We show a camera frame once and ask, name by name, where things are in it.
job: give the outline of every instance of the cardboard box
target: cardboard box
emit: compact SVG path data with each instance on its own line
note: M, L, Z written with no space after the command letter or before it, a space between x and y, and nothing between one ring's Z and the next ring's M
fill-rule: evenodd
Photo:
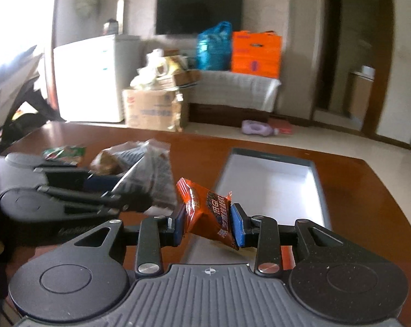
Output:
M163 49L163 56L176 56L180 54L178 49Z
M351 104L348 111L353 117L363 123L369 105L373 80L355 73L350 73L349 77L351 78L349 83L351 87L347 93L351 95Z
M189 93L183 90L123 91L125 124L129 128L180 132L189 122Z
M157 83L161 88L172 88L192 84L200 79L201 72L199 70L189 70L180 74L157 77Z

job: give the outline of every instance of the wall-mounted tv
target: wall-mounted tv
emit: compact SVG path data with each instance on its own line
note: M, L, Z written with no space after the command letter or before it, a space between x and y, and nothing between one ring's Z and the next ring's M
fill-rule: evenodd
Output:
M221 21L242 29L243 0L157 0L155 34L198 34Z

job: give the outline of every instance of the mini fridge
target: mini fridge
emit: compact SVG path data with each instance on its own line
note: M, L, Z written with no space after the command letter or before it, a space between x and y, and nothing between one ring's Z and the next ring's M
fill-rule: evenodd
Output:
M59 111L73 122L124 119L122 90L141 67L140 37L109 35L54 49Z

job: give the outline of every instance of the transparent plastic bag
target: transparent plastic bag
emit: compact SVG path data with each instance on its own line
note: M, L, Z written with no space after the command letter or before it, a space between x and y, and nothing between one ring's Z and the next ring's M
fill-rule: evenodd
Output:
M90 163L90 169L99 175L120 174L128 171L135 162L132 162L130 166L128 166L122 159L118 158L122 157L118 154L136 149L138 148L138 144L141 143L128 141L102 150Z
M150 194L153 206L173 210L177 205L177 197L169 149L169 144L148 140L128 142L104 150L116 158L117 164L125 172L112 192L130 193L139 186L144 193Z

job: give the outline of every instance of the plastic bag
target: plastic bag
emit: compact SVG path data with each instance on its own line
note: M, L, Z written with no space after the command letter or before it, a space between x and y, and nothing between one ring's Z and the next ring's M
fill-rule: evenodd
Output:
M221 22L198 35L196 64L201 70L228 70L231 61L230 22Z
M173 210L177 205L177 197L169 149L169 144L148 140L127 142L103 150L101 153L110 155L111 160L115 158L116 166L124 172L112 192L130 193L139 186L144 193L150 194L153 206ZM91 169L106 171L107 166L100 163L100 154L92 161Z
M138 75L130 82L130 87L138 90L159 90L161 85L156 82L157 77L180 74L187 69L182 56L163 54L162 49L154 49L152 53L147 54L147 65L137 69Z

